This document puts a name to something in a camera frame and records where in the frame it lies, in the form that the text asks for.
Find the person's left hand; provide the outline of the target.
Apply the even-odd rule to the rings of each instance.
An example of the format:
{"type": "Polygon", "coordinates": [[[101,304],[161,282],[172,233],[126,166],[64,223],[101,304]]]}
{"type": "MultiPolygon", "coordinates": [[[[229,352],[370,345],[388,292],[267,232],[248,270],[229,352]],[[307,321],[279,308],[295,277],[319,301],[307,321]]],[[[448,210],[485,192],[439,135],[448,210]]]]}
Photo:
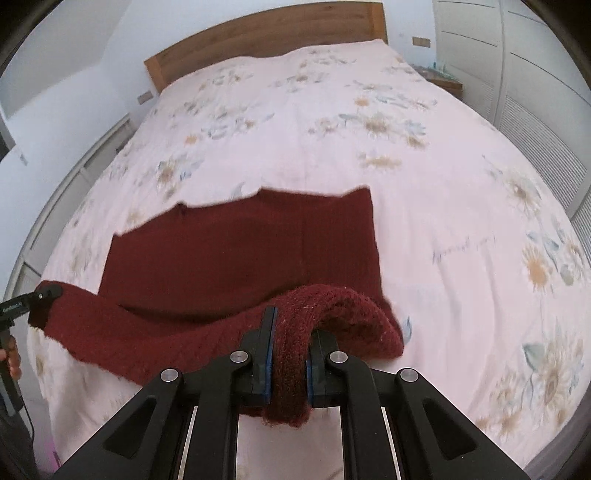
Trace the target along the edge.
{"type": "Polygon", "coordinates": [[[21,379],[21,357],[18,351],[16,339],[12,335],[8,337],[7,348],[0,349],[0,361],[7,364],[8,371],[13,380],[19,381],[21,379]]]}

